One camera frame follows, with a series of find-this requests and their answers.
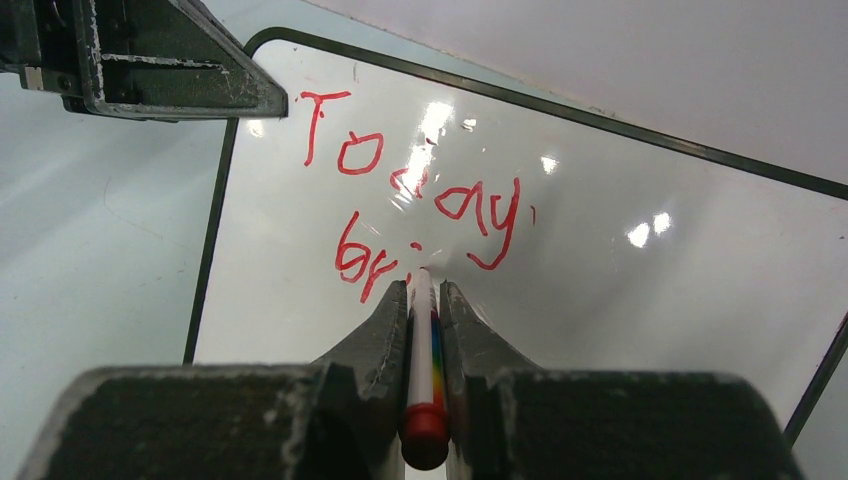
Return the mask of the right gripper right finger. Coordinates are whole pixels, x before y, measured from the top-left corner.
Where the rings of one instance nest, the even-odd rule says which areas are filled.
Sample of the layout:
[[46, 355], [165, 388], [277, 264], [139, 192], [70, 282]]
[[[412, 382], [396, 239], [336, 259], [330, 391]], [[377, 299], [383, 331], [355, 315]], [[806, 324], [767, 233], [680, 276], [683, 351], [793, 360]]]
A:
[[764, 398], [714, 372], [540, 367], [440, 287], [451, 479], [798, 479]]

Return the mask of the red whiteboard marker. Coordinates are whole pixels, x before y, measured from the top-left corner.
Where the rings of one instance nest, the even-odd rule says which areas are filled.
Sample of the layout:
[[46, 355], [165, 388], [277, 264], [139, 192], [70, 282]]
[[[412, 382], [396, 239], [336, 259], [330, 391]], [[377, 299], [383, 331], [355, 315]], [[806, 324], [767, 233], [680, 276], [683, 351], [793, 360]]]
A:
[[435, 284], [425, 268], [413, 273], [411, 280], [409, 320], [412, 336], [407, 405], [432, 404], [445, 410], [441, 323]]

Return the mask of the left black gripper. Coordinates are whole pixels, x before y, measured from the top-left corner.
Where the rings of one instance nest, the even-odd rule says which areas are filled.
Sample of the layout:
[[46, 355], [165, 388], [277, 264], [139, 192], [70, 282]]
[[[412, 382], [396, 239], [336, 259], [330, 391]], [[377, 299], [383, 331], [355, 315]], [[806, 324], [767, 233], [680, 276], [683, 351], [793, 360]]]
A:
[[286, 91], [200, 1], [1, 0], [1, 71], [72, 113], [180, 121], [288, 110]]

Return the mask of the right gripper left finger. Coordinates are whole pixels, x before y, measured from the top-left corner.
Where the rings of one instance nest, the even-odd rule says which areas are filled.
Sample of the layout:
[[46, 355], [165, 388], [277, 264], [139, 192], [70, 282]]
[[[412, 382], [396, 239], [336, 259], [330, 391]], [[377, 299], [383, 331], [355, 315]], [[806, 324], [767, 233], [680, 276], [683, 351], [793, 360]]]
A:
[[102, 367], [56, 400], [22, 479], [400, 479], [407, 286], [308, 364]]

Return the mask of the white board black frame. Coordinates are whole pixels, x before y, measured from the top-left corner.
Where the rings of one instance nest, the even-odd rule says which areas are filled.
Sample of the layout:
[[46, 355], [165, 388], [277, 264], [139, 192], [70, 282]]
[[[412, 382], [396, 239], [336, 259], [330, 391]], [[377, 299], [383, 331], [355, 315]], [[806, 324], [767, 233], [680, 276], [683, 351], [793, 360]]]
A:
[[419, 268], [548, 368], [750, 381], [796, 438], [847, 350], [847, 188], [268, 28], [231, 121], [188, 363], [311, 360]]

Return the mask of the red marker cap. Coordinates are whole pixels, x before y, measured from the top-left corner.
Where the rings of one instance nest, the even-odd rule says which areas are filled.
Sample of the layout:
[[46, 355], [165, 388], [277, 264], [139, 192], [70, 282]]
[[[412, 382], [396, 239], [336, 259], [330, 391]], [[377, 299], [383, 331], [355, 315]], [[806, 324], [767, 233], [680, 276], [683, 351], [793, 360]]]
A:
[[434, 403], [408, 406], [401, 417], [398, 435], [407, 465], [421, 471], [434, 470], [445, 462], [449, 453], [448, 412]]

